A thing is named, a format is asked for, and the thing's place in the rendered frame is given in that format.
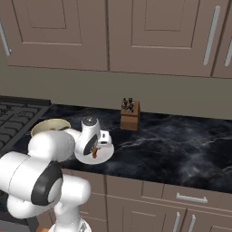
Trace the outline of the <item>black hob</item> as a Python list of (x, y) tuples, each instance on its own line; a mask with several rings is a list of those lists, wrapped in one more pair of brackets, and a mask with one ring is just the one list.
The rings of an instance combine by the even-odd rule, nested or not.
[(50, 100), (0, 95), (0, 158), (51, 106)]

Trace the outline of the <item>brown wall cupboard door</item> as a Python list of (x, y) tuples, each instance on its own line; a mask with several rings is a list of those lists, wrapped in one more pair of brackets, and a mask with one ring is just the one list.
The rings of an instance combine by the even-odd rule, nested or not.
[(0, 0), (9, 65), (106, 71), (106, 0)]
[(217, 59), (212, 76), (218, 78), (232, 78), (232, 59), (230, 65), (224, 65), (227, 56), (227, 50), (232, 38), (232, 14), (227, 18), (225, 29), (220, 40), (217, 52)]
[[(209, 76), (230, 0), (108, 0), (110, 69)], [(203, 65), (215, 7), (220, 15)]]

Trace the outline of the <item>brown drawer front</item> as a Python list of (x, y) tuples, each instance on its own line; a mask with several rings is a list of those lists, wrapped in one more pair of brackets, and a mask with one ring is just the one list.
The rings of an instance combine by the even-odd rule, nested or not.
[[(195, 198), (206, 197), (208, 199), (208, 203), (203, 204), (203, 203), (198, 203), (198, 202), (176, 199), (177, 193), (183, 196), (190, 196), (190, 197), (195, 197)], [(216, 191), (210, 191), (210, 190), (204, 190), (204, 189), (198, 189), (198, 188), (187, 188), (187, 187), (165, 184), (162, 197), (166, 200), (175, 201), (178, 203), (216, 208), (221, 200), (222, 194)]]
[(107, 193), (120, 198), (139, 198), (141, 196), (142, 181), (122, 177), (106, 177)]

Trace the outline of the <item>white round plate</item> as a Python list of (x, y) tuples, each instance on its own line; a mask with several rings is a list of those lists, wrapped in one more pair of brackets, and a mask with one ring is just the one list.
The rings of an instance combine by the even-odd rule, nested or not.
[(98, 150), (96, 159), (92, 157), (92, 153), (84, 156), (77, 152), (74, 152), (77, 160), (79, 160), (83, 164), (89, 164), (89, 165), (101, 164), (107, 161), (108, 159), (110, 159), (113, 153), (114, 153), (114, 146), (109, 149)]

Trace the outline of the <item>brown wooden knife block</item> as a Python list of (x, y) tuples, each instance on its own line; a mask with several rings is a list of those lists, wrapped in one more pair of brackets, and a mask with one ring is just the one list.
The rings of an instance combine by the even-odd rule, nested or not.
[(140, 102), (134, 102), (134, 111), (121, 109), (121, 129), (136, 131), (140, 122)]

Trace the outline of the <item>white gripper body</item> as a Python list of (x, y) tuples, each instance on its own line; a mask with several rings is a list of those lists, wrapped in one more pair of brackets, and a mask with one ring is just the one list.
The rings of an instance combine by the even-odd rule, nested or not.
[(111, 143), (97, 143), (97, 148), (98, 150), (102, 150), (102, 149), (109, 149), (113, 147), (113, 145)]

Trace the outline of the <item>yellow bowl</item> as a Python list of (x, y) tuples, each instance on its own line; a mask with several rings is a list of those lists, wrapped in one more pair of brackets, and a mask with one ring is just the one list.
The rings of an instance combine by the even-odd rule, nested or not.
[(42, 131), (62, 131), (65, 129), (70, 129), (71, 124), (64, 119), (49, 119), (37, 123), (31, 130), (31, 136)]

